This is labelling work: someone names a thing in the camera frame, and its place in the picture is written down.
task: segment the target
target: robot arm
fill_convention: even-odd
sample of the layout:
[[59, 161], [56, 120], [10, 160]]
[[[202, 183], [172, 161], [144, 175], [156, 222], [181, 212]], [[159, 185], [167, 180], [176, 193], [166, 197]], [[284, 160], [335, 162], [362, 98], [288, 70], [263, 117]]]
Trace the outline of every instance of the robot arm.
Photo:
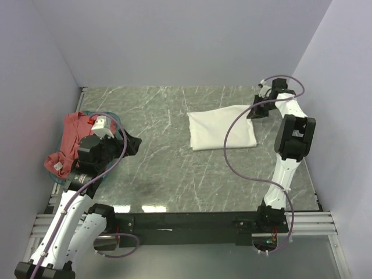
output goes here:
[[[262, 89], [255, 96], [254, 103], [269, 99], [287, 99], [295, 95], [294, 91], [288, 90], [287, 81], [283, 78], [273, 80], [271, 87], [260, 86]], [[283, 118], [274, 144], [277, 163], [272, 181], [289, 191], [296, 169], [310, 151], [316, 121], [304, 114], [296, 99], [257, 106], [250, 111], [247, 118], [267, 117], [272, 109], [278, 109]], [[286, 196], [283, 190], [272, 184], [259, 207], [262, 223], [269, 227], [276, 226], [282, 220], [285, 207]]]
[[[52, 220], [40, 246], [36, 249], [28, 263], [20, 262], [15, 270], [17, 279], [28, 279], [35, 269], [40, 257], [44, 257], [38, 269], [37, 279], [45, 278], [75, 278], [77, 261], [86, 253], [95, 239], [102, 233], [115, 233], [117, 225], [114, 208], [107, 205], [94, 204], [93, 197], [102, 179], [92, 184], [82, 192], [71, 204], [68, 211], [64, 208], [76, 192], [87, 182], [105, 171], [108, 164], [121, 154], [124, 146], [123, 139], [116, 138], [110, 131], [111, 121], [105, 116], [97, 117], [92, 127], [94, 135], [89, 135], [80, 141], [78, 159], [66, 180], [59, 210]], [[124, 156], [132, 156], [138, 152], [141, 139], [134, 138], [128, 133], [127, 151]], [[87, 216], [83, 225], [76, 231], [84, 212]], [[65, 218], [58, 227], [61, 214]], [[46, 243], [53, 239], [52, 245], [45, 251]]]

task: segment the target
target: white cardboard wall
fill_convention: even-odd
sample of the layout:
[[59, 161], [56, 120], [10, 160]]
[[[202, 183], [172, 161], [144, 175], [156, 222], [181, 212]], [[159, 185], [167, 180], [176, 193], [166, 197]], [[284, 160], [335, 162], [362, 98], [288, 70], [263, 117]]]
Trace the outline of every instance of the white cardboard wall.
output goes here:
[[332, 211], [353, 278], [372, 266], [372, 25], [369, 0], [333, 0], [294, 75], [317, 120], [308, 164]]
[[0, 38], [0, 277], [14, 278], [51, 193], [44, 160], [79, 88], [31, 1], [0, 1]]
[[331, 0], [33, 0], [80, 86], [293, 73]]

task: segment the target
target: purple cable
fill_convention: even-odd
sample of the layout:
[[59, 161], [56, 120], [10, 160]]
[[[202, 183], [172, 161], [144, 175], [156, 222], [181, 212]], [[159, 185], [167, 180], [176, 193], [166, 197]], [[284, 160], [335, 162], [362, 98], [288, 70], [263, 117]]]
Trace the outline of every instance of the purple cable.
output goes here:
[[[121, 126], [121, 124], [115, 119], [113, 118], [111, 115], [108, 115], [104, 112], [95, 112], [93, 113], [90, 118], [92, 118], [93, 116], [95, 115], [103, 115], [103, 116], [106, 116], [108, 118], [110, 118], [111, 120], [113, 120], [116, 125], [118, 126], [118, 128], [120, 129], [121, 133], [123, 134], [123, 139], [124, 139], [124, 148], [123, 148], [123, 151], [121, 152], [118, 160], [112, 164], [112, 166], [110, 168], [108, 168], [107, 170], [105, 170], [103, 173], [101, 173], [100, 175], [98, 175], [97, 177], [93, 178], [91, 181], [89, 181], [88, 183], [86, 183], [84, 186], [82, 186], [72, 197], [71, 199], [67, 202], [64, 210], [65, 211], [68, 211], [69, 207], [71, 206], [71, 204], [74, 202], [74, 200], [83, 192], [85, 191], [90, 185], [92, 185], [94, 182], [96, 182], [97, 180], [99, 180], [100, 178], [102, 178], [103, 176], [107, 175], [110, 171], [112, 171], [118, 164], [119, 162], [121, 161], [121, 159], [124, 157], [125, 153], [126, 153], [126, 150], [127, 150], [127, 144], [128, 144], [128, 140], [127, 140], [127, 137], [126, 137], [126, 132], [124, 130], [124, 128]], [[45, 249], [44, 249], [44, 252], [47, 253], [47, 251], [49, 250], [49, 248], [51, 247], [52, 243], [53, 243], [53, 240], [55, 239], [57, 233], [58, 233], [58, 230], [59, 228], [61, 227], [62, 225], [62, 221], [63, 219], [65, 218], [65, 214], [61, 214], [59, 219], [58, 219], [58, 222], [51, 234], [51, 237], [49, 239], [49, 241], [46, 243], [46, 246], [45, 246]], [[35, 279], [35, 276], [36, 276], [36, 273], [38, 271], [38, 269], [40, 268], [43, 260], [45, 259], [45, 256], [41, 256], [39, 258], [39, 261], [37, 262], [36, 266], [35, 266], [35, 269], [30, 277], [30, 279]]]
[[115, 233], [115, 234], [102, 234], [102, 235], [114, 235], [114, 236], [122, 236], [122, 237], [131, 237], [131, 238], [134, 238], [135, 241], [136, 241], [134, 249], [132, 251], [126, 253], [126, 254], [123, 254], [123, 255], [113, 256], [113, 255], [104, 254], [101, 251], [97, 251], [97, 254], [99, 254], [101, 256], [104, 256], [104, 257], [109, 257], [111, 259], [119, 259], [121, 257], [126, 257], [126, 256], [129, 256], [129, 255], [132, 255], [140, 247], [140, 239], [134, 234], [123, 234], [121, 232], [118, 232], [118, 233]]
[[291, 202], [291, 199], [289, 198], [289, 195], [287, 193], [287, 191], [284, 189], [284, 187], [282, 185], [280, 185], [279, 183], [277, 182], [274, 182], [274, 181], [271, 181], [269, 179], [263, 179], [263, 178], [254, 178], [254, 177], [249, 177], [249, 176], [245, 176], [243, 174], [240, 174], [239, 172], [236, 171], [236, 169], [233, 168], [233, 166], [231, 165], [231, 163], [229, 162], [228, 158], [227, 158], [227, 149], [226, 149], [226, 143], [227, 143], [227, 138], [228, 138], [228, 135], [230, 134], [231, 132], [231, 129], [233, 129], [233, 126], [236, 124], [236, 122], [240, 119], [240, 117], [242, 117], [244, 114], [246, 114], [248, 111], [250, 111], [251, 109], [255, 108], [256, 106], [260, 106], [260, 105], [263, 105], [265, 103], [275, 103], [275, 102], [285, 102], [285, 101], [290, 101], [294, 98], [297, 98], [297, 97], [300, 97], [302, 96], [304, 93], [305, 93], [305, 87], [303, 86], [303, 84], [296, 78], [292, 77], [292, 76], [288, 76], [288, 75], [285, 75], [285, 74], [279, 74], [279, 75], [275, 75], [275, 76], [271, 76], [271, 77], [268, 77], [268, 78], [265, 78], [264, 81], [267, 81], [269, 79], [272, 79], [274, 77], [288, 77], [294, 81], [296, 81], [302, 88], [302, 92], [296, 96], [293, 96], [293, 97], [290, 97], [290, 98], [285, 98], [285, 99], [275, 99], [275, 100], [266, 100], [266, 101], [262, 101], [262, 102], [258, 102], [252, 106], [250, 106], [249, 108], [247, 108], [246, 110], [244, 110], [230, 125], [230, 128], [227, 130], [226, 132], [226, 136], [225, 136], [225, 140], [223, 142], [223, 156], [225, 158], [225, 161], [228, 165], [228, 167], [230, 168], [230, 170], [235, 173], [237, 176], [241, 177], [241, 178], [244, 178], [246, 180], [251, 180], [251, 181], [257, 181], [257, 182], [264, 182], [264, 183], [270, 183], [270, 184], [273, 184], [275, 185], [276, 187], [278, 187], [279, 189], [282, 189], [287, 200], [288, 200], [288, 203], [289, 203], [289, 206], [291, 208], [291, 212], [292, 212], [292, 217], [291, 217], [291, 225], [289, 227], [289, 231], [288, 231], [288, 235], [287, 237], [285, 238], [285, 240], [283, 241], [283, 243], [279, 246], [279, 247], [276, 247], [275, 250], [272, 250], [270, 251], [269, 253], [273, 253], [277, 250], [280, 250], [282, 249], [284, 246], [287, 245], [287, 243], [289, 242], [289, 238], [291, 237], [291, 234], [292, 234], [292, 231], [293, 231], [293, 224], [294, 224], [294, 220], [295, 220], [295, 209], [293, 207], [293, 204]]

